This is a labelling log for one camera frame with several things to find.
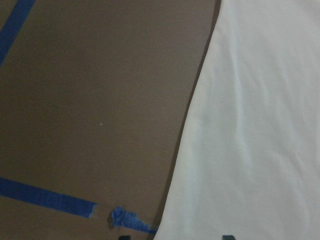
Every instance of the blue painter's tape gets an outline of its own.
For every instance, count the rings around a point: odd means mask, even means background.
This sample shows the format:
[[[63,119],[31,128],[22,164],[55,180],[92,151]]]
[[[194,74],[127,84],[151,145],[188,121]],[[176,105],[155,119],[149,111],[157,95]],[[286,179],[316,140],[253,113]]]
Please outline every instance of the blue painter's tape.
[[[0,31],[0,66],[36,0],[18,0]]]
[[[118,206],[111,213],[113,225],[115,227],[125,227],[137,231],[145,232],[148,234],[156,234],[157,230],[152,230],[150,227],[138,219],[137,214],[125,211],[121,206]]]
[[[90,218],[97,205],[73,196],[44,190],[0,177],[0,195],[30,204]]]

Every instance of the white cloth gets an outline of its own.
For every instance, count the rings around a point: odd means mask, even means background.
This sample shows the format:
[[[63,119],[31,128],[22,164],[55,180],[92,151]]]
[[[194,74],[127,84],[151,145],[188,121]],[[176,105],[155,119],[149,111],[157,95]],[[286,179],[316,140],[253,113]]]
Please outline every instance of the white cloth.
[[[320,240],[320,0],[222,0],[154,240]]]

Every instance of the brown cardboard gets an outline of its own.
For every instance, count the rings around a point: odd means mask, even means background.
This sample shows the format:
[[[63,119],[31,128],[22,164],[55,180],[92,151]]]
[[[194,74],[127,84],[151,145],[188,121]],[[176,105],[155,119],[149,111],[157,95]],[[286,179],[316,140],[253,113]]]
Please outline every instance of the brown cardboard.
[[[16,1],[0,3],[0,26]],[[101,205],[93,218],[0,196],[0,239],[151,240],[219,1],[36,1],[0,68],[0,177]]]

